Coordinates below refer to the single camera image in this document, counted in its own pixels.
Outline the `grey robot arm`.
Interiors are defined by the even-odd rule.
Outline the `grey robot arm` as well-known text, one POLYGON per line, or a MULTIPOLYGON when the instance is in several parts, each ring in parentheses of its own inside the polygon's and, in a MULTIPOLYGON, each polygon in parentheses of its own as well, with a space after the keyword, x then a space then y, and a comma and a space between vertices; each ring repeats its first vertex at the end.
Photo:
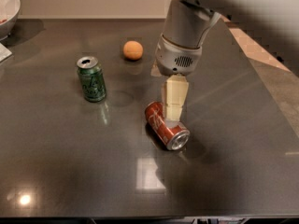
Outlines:
POLYGON ((299 65, 299 0, 172 0, 155 51, 164 117, 180 120, 189 83, 209 30, 223 16, 284 65, 299 65))

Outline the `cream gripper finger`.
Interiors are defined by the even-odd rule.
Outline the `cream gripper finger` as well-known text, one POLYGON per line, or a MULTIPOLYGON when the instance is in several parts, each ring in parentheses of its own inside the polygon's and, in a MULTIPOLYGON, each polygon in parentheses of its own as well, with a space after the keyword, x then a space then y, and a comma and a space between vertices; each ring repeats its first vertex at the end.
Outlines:
POLYGON ((172 121, 180 121, 186 101, 189 82, 183 75, 169 77, 162 86, 164 117, 172 121))

